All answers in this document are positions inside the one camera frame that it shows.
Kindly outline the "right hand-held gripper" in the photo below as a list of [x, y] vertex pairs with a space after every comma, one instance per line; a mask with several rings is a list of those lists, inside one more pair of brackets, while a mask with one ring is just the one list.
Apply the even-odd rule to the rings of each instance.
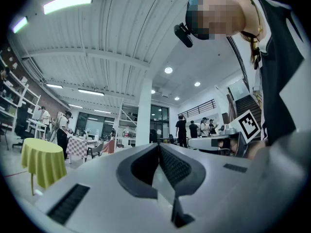
[[190, 138], [188, 146], [200, 151], [225, 151], [235, 157], [245, 157], [248, 144], [260, 133], [260, 128], [250, 110], [225, 124], [215, 137]]

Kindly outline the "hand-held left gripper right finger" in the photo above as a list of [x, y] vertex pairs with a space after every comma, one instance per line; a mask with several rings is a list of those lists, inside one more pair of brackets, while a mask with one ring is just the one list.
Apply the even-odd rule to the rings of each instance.
[[264, 152], [254, 160], [160, 144], [161, 165], [174, 174], [172, 217], [159, 233], [263, 233]]

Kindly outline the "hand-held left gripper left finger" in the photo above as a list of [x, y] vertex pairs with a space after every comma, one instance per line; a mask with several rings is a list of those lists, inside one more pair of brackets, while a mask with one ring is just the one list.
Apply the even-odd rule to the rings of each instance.
[[[54, 183], [35, 203], [37, 219], [49, 233], [176, 233], [171, 222], [174, 190], [160, 167], [152, 175], [157, 199], [131, 196], [119, 184], [116, 170], [142, 147], [95, 158]], [[64, 224], [48, 213], [76, 184], [89, 188]]]

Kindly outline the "person's right forearm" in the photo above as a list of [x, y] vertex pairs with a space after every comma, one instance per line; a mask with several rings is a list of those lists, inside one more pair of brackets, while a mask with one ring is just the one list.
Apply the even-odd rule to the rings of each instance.
[[261, 141], [250, 142], [248, 144], [248, 152], [246, 154], [246, 158], [247, 159], [254, 159], [257, 152], [266, 146], [268, 146], [268, 140], [267, 139], [261, 140]]

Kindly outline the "grey chair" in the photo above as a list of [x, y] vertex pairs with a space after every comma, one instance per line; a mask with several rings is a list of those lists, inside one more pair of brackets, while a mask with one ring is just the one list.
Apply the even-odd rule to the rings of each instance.
[[93, 159], [96, 156], [101, 156], [102, 151], [103, 151], [103, 146], [104, 146], [104, 142], [100, 143], [99, 145], [97, 145], [96, 147], [92, 144], [88, 144], [87, 147], [87, 151], [86, 151], [86, 157], [84, 158], [84, 162], [86, 162], [87, 157], [90, 155], [91, 158]]

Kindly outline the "pink cloth table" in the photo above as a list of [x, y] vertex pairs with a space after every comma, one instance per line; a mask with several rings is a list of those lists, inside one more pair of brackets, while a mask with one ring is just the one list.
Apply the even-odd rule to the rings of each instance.
[[107, 154], [114, 153], [114, 145], [115, 145], [114, 140], [110, 140], [109, 142], [105, 143], [103, 145], [102, 153], [107, 153]]

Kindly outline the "black metal railing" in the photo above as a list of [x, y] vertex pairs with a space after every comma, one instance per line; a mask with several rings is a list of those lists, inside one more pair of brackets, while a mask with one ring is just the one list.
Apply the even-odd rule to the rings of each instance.
[[216, 108], [215, 99], [211, 99], [205, 103], [202, 103], [202, 104], [195, 106], [189, 110], [186, 110], [182, 113], [179, 113], [178, 116], [184, 115], [185, 117], [192, 117], [192, 116], [199, 115], [201, 113], [205, 113], [205, 112], [210, 111], [210, 110], [215, 109], [215, 108]]

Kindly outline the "checkered cloth table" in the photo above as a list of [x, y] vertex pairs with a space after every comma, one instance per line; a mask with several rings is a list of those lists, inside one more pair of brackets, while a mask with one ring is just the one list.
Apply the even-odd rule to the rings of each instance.
[[86, 162], [88, 153], [88, 148], [93, 148], [98, 145], [98, 141], [95, 140], [86, 140], [76, 137], [69, 137], [66, 153], [69, 158], [69, 163], [71, 164], [72, 156], [78, 156], [83, 162]]

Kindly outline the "white metal rack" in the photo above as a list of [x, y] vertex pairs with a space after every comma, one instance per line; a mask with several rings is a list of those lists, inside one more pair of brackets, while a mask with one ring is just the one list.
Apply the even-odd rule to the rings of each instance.
[[[124, 148], [135, 147], [136, 145], [136, 128], [138, 119], [138, 104], [122, 99], [117, 119], [116, 143], [115, 147]], [[130, 137], [123, 137], [122, 132], [125, 127], [130, 128]]]

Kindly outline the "white square pillar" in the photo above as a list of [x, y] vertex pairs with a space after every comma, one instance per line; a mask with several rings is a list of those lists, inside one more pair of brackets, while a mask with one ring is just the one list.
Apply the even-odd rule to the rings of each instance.
[[144, 79], [139, 98], [136, 147], [149, 144], [152, 80]]

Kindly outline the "white desk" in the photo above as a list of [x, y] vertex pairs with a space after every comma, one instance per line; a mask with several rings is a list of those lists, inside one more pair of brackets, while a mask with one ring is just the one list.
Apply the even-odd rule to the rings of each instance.
[[45, 124], [42, 124], [40, 121], [34, 119], [28, 119], [27, 131], [33, 133], [35, 138], [45, 140], [46, 128]]

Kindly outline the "black office chair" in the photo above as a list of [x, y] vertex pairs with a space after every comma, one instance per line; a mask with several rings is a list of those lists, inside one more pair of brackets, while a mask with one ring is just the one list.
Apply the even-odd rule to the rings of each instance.
[[16, 120], [16, 126], [14, 130], [16, 135], [20, 137], [22, 142], [13, 144], [12, 148], [14, 148], [15, 146], [22, 146], [26, 138], [35, 137], [30, 132], [26, 131], [27, 126], [28, 126], [27, 120], [28, 120], [28, 108], [26, 104], [22, 104], [17, 109], [17, 120]]

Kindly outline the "black white striped shirt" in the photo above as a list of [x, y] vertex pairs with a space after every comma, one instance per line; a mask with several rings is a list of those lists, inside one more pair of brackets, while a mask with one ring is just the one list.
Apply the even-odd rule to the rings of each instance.
[[280, 92], [310, 56], [307, 51], [311, 42], [288, 0], [256, 0], [256, 3], [267, 27], [266, 36], [259, 41], [259, 69], [263, 91], [262, 126], [264, 138], [271, 145], [296, 129]]

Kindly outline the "ceiling air conditioner unit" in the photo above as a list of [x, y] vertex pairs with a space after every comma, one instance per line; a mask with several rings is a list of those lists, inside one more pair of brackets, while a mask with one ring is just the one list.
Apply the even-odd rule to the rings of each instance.
[[24, 58], [22, 59], [22, 62], [25, 68], [27, 69], [27, 71], [31, 74], [31, 76], [35, 80], [41, 83], [46, 82], [46, 79], [44, 78], [43, 73], [30, 58]]

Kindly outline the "white wall shelf unit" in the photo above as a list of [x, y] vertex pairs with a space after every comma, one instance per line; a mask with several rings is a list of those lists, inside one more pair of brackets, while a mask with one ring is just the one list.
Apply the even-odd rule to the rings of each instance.
[[17, 108], [24, 104], [28, 118], [33, 119], [41, 96], [29, 88], [26, 78], [20, 79], [12, 72], [3, 86], [0, 92], [0, 125], [13, 131], [17, 122]]

